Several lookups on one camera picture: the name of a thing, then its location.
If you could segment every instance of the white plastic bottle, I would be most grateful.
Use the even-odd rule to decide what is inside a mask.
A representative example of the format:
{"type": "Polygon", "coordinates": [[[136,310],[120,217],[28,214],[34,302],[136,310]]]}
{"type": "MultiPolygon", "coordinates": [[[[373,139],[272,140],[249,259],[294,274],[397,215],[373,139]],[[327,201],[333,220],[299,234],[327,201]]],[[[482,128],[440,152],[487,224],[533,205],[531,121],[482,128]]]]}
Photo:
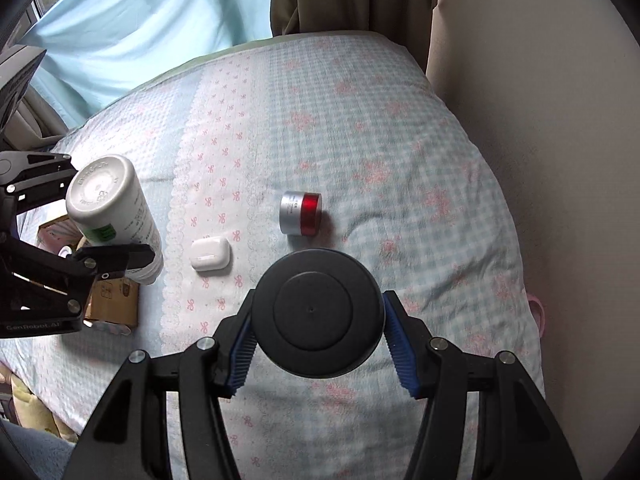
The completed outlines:
{"type": "Polygon", "coordinates": [[[160,275],[162,241],[131,161],[105,155],[87,164],[69,184],[66,212],[93,246],[149,244],[156,253],[143,269],[126,276],[150,285],[160,275]]]}

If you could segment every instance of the metal screw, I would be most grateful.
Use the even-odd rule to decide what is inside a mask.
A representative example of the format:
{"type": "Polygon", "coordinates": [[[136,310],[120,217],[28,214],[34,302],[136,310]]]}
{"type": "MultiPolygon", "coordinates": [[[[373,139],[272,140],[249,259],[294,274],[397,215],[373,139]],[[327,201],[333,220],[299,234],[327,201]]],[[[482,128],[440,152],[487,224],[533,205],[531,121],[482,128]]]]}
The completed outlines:
{"type": "Polygon", "coordinates": [[[516,362],[516,356],[511,352],[500,352],[498,359],[506,365],[512,365],[516,362]]]}
{"type": "Polygon", "coordinates": [[[69,309],[69,312],[72,314],[77,314],[80,312],[80,303],[77,300],[69,300],[66,303],[66,307],[69,309]]]}
{"type": "Polygon", "coordinates": [[[134,350],[129,354],[129,362],[133,364],[141,363],[145,358],[146,353],[144,350],[134,350]]]}
{"type": "Polygon", "coordinates": [[[441,337],[434,337],[431,340],[431,348],[433,348],[434,350],[446,350],[447,346],[449,346],[449,343],[447,343],[446,339],[443,339],[441,337]]]}
{"type": "Polygon", "coordinates": [[[200,350],[209,350],[209,348],[213,348],[213,345],[215,344],[216,344],[216,340],[213,339],[212,337],[201,337],[200,339],[198,339],[196,346],[200,350]]]}

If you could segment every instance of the bedspread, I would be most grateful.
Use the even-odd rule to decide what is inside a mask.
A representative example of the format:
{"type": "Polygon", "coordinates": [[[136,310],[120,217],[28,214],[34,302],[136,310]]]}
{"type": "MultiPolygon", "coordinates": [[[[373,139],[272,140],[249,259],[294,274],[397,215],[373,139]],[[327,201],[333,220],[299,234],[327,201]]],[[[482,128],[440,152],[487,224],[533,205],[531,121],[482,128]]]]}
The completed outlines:
{"type": "MultiPolygon", "coordinates": [[[[309,246],[357,258],[463,350],[516,352],[542,389],[500,187],[415,61],[381,36],[298,35],[199,60],[122,98],[55,151],[77,167],[108,152],[131,158],[164,238],[164,271],[141,287],[133,336],[0,342],[0,358],[75,430],[131,349],[166,354],[213,333],[271,263],[309,246]],[[280,233],[290,189],[322,193],[316,238],[280,233]],[[186,250],[207,235],[228,238],[232,262],[198,275],[186,250]]],[[[28,213],[22,237],[33,240],[54,211],[28,213]]],[[[475,447],[478,398],[468,398],[460,478],[475,447]]],[[[168,405],[183,478],[177,399],[168,405]]],[[[401,478],[424,410],[400,387],[383,341],[332,380],[291,376],[258,348],[246,385],[221,406],[246,480],[401,478]]]]}

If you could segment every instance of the blue curtain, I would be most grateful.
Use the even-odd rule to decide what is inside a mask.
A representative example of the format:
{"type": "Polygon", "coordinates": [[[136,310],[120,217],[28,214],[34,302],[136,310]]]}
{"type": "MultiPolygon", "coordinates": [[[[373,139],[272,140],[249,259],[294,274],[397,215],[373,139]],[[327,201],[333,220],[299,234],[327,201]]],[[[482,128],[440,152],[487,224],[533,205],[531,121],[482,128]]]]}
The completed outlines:
{"type": "Polygon", "coordinates": [[[47,55],[35,89],[69,127],[204,54],[271,37],[270,0],[60,0],[21,43],[47,55]]]}

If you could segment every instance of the white wall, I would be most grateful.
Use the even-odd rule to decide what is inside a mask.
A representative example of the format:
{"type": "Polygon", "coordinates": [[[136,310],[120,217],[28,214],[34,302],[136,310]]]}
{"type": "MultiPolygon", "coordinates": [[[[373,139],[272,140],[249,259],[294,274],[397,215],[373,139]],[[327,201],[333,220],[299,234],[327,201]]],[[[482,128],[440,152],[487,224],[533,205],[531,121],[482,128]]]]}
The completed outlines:
{"type": "Polygon", "coordinates": [[[640,425],[640,48],[609,0],[439,0],[428,77],[504,190],[586,480],[640,425]]]}

